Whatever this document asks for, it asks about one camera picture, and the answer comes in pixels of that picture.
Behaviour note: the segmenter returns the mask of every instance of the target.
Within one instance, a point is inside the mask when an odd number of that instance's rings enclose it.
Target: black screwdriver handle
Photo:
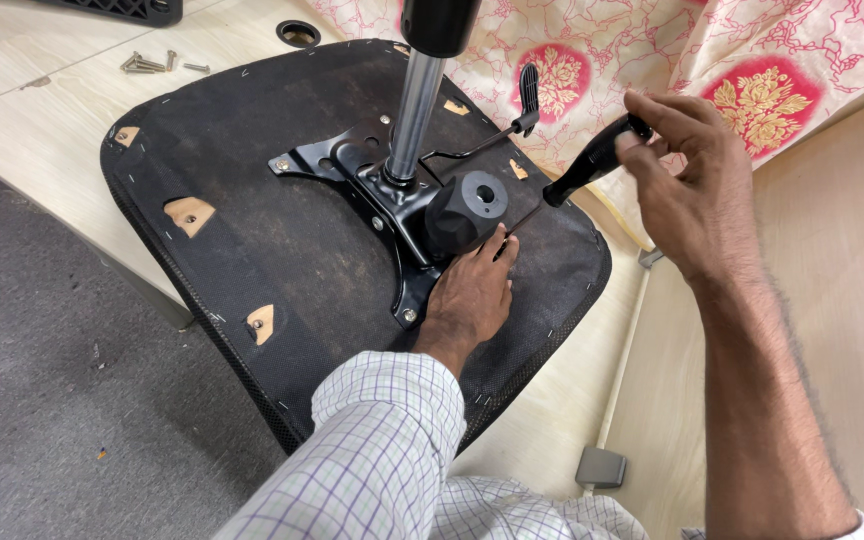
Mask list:
[[[550,207],[560,207],[582,186],[613,172],[619,166],[616,157],[616,137],[622,132],[635,132],[643,141],[652,138],[652,128],[642,118],[623,114],[599,131],[572,161],[561,178],[542,189],[542,198]]]

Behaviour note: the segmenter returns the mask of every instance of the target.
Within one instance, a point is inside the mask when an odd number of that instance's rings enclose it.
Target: desk leg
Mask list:
[[[192,323],[195,322],[192,313],[185,305],[165,296],[161,290],[155,288],[149,281],[138,276],[138,274],[126,268],[114,258],[106,255],[91,242],[85,239],[82,241],[85,242],[85,245],[88,246],[95,255],[99,256],[99,261],[101,261],[102,264],[115,270],[116,274],[118,274],[127,284],[132,286],[132,288],[135,289],[135,291],[138,292],[146,302],[151,304],[151,306],[155,308],[160,315],[165,317],[165,320],[172,325],[172,328],[179,332],[185,332],[186,329],[192,326]]]

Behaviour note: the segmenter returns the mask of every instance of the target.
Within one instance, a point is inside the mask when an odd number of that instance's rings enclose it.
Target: floor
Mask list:
[[[208,537],[284,459],[198,327],[0,182],[0,539]]]

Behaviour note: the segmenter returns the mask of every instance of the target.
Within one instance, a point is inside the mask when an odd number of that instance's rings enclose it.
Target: pink floral cloth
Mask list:
[[[349,39],[402,40],[402,0],[308,0]],[[758,167],[864,92],[864,0],[483,0],[445,74],[499,126],[538,67],[541,119],[516,143],[553,177],[623,112],[628,89],[711,100]],[[666,157],[673,173],[684,166]],[[589,187],[645,249],[635,179]]]

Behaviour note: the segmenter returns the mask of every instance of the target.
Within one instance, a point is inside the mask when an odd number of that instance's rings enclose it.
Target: wooden desk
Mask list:
[[[331,32],[304,0],[190,0],[185,18],[153,30],[26,0],[0,0],[0,179],[64,223],[138,288],[178,293],[119,212],[99,168],[99,144],[114,121],[155,96],[198,80],[196,71],[127,76],[134,50],[213,71],[291,52],[275,36],[285,19]],[[48,75],[41,86],[20,89]],[[606,409],[643,271],[638,248],[588,191],[611,248],[605,292],[509,409],[457,460],[461,474],[516,477],[554,497],[580,495],[582,448],[594,444]],[[152,294],[146,290],[147,298]]]

